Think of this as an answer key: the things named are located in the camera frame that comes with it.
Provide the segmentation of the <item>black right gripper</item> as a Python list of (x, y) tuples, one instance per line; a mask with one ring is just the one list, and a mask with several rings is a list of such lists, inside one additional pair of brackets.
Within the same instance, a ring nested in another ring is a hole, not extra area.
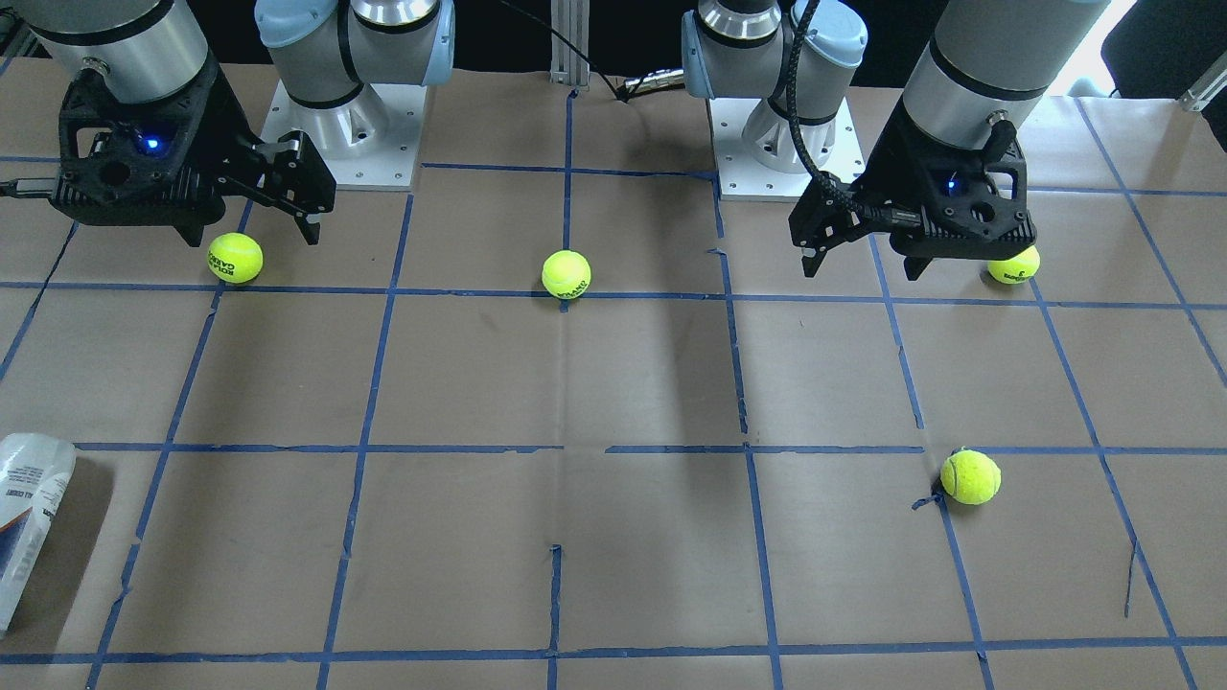
[[(228, 153), (228, 184), (249, 199), (293, 216), (307, 246), (319, 246), (321, 214), (333, 212), (336, 182), (310, 135), (291, 130), (275, 142)], [(202, 223), (175, 223), (188, 247), (201, 247)]]

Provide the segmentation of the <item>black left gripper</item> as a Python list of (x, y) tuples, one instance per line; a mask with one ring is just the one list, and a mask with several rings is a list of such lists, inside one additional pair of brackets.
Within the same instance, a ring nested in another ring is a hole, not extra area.
[[(793, 246), (801, 249), (802, 275), (806, 277), (816, 276), (827, 250), (840, 243), (863, 239), (875, 231), (867, 211), (847, 207), (863, 201), (856, 196), (859, 192), (855, 182), (844, 183), (838, 178), (812, 178), (802, 189), (798, 205), (788, 217), (788, 227)], [(906, 279), (920, 279), (933, 260), (933, 257), (907, 255)]]

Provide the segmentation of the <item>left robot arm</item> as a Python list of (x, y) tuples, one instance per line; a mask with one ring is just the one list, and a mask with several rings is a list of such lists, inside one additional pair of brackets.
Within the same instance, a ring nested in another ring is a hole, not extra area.
[(1009, 262), (1036, 244), (1018, 126), (1106, 12), (1104, 1), (951, 1), (867, 155), (842, 182), (818, 144), (867, 48), (842, 1), (701, 1), (683, 14), (683, 86), (752, 98), (755, 158), (806, 176), (789, 215), (802, 274), (890, 236), (914, 281), (935, 259)]

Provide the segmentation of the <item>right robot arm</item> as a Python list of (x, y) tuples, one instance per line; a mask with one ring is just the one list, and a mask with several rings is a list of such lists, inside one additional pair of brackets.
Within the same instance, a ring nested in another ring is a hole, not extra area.
[(253, 17), (290, 99), (290, 126), (245, 118), (184, 1), (17, 1), (70, 75), (56, 176), (2, 184), (86, 226), (172, 227), (191, 247), (245, 196), (293, 219), (309, 246), (333, 212), (335, 162), (395, 142), (382, 83), (445, 83), (452, 1), (259, 1)]

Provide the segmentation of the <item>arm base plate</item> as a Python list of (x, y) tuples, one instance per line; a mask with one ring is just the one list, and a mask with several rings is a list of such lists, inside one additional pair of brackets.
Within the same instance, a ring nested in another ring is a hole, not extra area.
[[(721, 194), (741, 201), (798, 201), (810, 176), (795, 157), (787, 126), (773, 126), (775, 114), (767, 109), (766, 115), (755, 115), (760, 104), (753, 98), (708, 101), (710, 145)], [(847, 101), (842, 101), (833, 122), (809, 126), (802, 139), (820, 169), (838, 182), (850, 184), (863, 176), (863, 149)]]
[(339, 192), (412, 192), (428, 96), (418, 83), (367, 83), (348, 103), (320, 109), (277, 83), (260, 136), (310, 135)]

